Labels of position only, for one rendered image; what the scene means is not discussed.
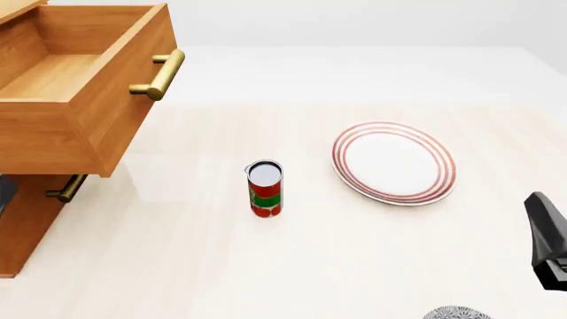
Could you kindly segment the black patterned bowl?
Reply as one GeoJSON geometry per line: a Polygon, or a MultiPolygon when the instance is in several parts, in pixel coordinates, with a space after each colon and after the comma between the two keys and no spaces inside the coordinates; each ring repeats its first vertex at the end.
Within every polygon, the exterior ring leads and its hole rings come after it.
{"type": "Polygon", "coordinates": [[[493,319],[490,315],[470,307],[444,306],[436,307],[427,313],[423,319],[493,319]]]}

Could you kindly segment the red and green tin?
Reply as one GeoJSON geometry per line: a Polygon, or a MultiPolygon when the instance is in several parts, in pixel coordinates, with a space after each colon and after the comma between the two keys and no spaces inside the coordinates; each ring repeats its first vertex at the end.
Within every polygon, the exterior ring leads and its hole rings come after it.
{"type": "Polygon", "coordinates": [[[254,161],[245,168],[250,207],[260,218],[275,217],[283,208],[283,168],[271,159],[254,161]]]}

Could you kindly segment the open wooden drawer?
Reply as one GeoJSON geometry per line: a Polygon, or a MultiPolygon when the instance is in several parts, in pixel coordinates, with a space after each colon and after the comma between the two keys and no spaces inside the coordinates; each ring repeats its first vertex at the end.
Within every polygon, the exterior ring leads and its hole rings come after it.
{"type": "Polygon", "coordinates": [[[166,4],[0,0],[0,172],[111,175],[183,61],[166,4]]]}

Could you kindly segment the white plate with red rings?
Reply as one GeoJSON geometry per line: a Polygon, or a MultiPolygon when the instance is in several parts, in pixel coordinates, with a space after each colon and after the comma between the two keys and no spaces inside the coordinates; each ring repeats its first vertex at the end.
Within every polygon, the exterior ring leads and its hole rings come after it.
{"type": "Polygon", "coordinates": [[[366,121],[344,129],[330,154],[343,183],[385,204],[433,204],[457,185],[457,165],[445,145],[395,121],[366,121]]]}

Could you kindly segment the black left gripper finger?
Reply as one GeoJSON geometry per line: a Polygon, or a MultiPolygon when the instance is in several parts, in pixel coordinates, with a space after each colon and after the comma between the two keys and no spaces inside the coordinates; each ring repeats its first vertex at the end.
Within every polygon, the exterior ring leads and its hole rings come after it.
{"type": "Polygon", "coordinates": [[[0,216],[18,191],[18,183],[8,175],[0,175],[0,216]]]}

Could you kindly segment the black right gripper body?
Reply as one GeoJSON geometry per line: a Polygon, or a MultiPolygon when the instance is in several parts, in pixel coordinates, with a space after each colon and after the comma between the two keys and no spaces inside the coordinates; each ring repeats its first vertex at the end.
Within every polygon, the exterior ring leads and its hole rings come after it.
{"type": "Polygon", "coordinates": [[[532,256],[532,268],[543,289],[567,292],[567,255],[555,259],[532,256]]]}

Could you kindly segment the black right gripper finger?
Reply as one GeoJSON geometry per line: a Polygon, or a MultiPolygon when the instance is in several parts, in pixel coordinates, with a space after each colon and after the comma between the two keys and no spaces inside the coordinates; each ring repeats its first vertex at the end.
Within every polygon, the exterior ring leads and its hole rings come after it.
{"type": "Polygon", "coordinates": [[[532,265],[567,258],[567,219],[540,191],[532,193],[524,208],[532,233],[532,265]]]}

